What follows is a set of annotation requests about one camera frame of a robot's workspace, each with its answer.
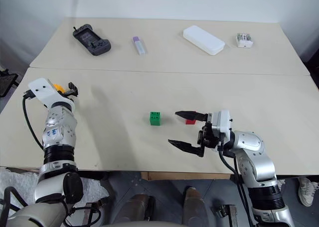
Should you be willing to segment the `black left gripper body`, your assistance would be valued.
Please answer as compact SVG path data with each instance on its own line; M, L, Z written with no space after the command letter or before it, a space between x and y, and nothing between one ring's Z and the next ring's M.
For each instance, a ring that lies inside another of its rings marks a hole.
M66 98L69 96L75 96L75 97L78 96L78 89L72 82L68 83L68 88L69 88L69 90L65 92Z

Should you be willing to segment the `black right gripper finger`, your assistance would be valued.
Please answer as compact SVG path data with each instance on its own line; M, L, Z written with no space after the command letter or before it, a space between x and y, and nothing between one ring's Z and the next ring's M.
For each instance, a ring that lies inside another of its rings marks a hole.
M193 147L190 143L178 140L169 139L168 142L183 152L195 154L199 157L204 156L204 147Z
M198 113L195 111L178 111L175 112L175 115L182 117L186 120L198 120L198 121L207 121L208 114Z

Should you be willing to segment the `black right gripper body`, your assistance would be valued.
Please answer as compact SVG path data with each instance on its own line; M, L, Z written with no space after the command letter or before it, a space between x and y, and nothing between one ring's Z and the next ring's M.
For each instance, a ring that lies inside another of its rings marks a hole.
M216 149L223 141L223 134L218 129L219 113L198 114L198 121L205 122L198 133L199 152L204 152L205 148Z

